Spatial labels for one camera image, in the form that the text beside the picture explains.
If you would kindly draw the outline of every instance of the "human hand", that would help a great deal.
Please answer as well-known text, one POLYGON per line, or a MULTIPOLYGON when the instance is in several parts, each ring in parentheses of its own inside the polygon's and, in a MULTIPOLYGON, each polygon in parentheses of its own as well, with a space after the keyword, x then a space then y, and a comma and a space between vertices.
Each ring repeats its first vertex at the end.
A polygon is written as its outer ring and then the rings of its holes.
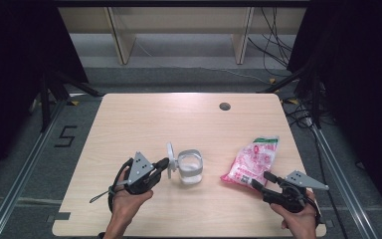
MULTIPOLYGON (((120 175, 118 181, 123 181, 126 168, 120 175)), ((116 192, 113 197, 112 215, 104 234, 105 239, 122 238, 126 227, 132 222, 132 218, 138 212, 141 205, 153 196, 153 191, 149 190, 138 195, 131 195, 123 189, 123 185, 119 185, 114 190, 116 192)))
MULTIPOLYGON (((310 191, 306 195, 314 201, 314 194, 310 191)), ((297 239, 315 238, 315 209, 308 203, 299 213, 291 213, 282 206, 272 203, 273 211, 284 218, 282 229, 288 228, 297 239)))

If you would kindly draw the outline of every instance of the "pink plastic bag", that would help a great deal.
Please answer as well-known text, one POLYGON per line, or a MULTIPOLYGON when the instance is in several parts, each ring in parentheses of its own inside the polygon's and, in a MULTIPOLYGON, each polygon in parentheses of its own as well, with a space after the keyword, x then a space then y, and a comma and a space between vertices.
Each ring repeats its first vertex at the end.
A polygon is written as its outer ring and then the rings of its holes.
POLYGON ((249 188, 253 188, 251 186, 252 179, 266 185, 263 174, 265 171, 270 171, 275 160, 278 144, 278 136, 256 138, 253 143, 238 152, 229 173, 221 176, 221 180, 249 188))

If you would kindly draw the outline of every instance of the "floor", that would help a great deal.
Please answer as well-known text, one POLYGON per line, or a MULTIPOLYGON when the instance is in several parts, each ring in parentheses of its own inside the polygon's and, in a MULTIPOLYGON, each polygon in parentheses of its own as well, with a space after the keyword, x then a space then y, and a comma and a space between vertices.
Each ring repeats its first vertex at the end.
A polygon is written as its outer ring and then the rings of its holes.
MULTIPOLYGON (((266 48, 265 37, 250 38, 260 48, 287 61, 276 45, 269 43, 266 48)), ((124 66, 118 63, 111 35, 78 34, 72 39, 90 85, 102 92, 253 93, 289 74, 282 64, 251 43, 244 64, 237 65, 226 35, 138 35, 124 66)), ((294 36, 281 39, 291 46, 294 36)), ((310 121, 301 111, 302 105, 288 99, 295 84, 277 94, 284 99, 284 111, 307 174, 330 186, 330 193, 315 191, 327 225, 324 238, 382 238, 380 194, 368 173, 356 164, 356 155, 331 115, 322 116, 321 129, 306 127, 310 121), (316 147, 317 140, 321 148, 316 147)), ((81 93, 67 88, 72 94, 81 93)), ((58 238, 52 234, 53 221, 99 102, 77 96, 66 106, 53 105, 55 121, 47 135, 40 133, 39 105, 32 111, 8 157, 0 162, 0 208, 5 203, 12 205, 7 214, 0 210, 0 215, 5 215, 0 217, 0 238, 58 238), (75 136, 70 146, 58 146, 68 143, 66 138, 60 138, 62 131, 75 136), (16 188, 14 182, 20 181, 22 186, 16 188), (5 198, 12 198, 14 203, 5 198)))

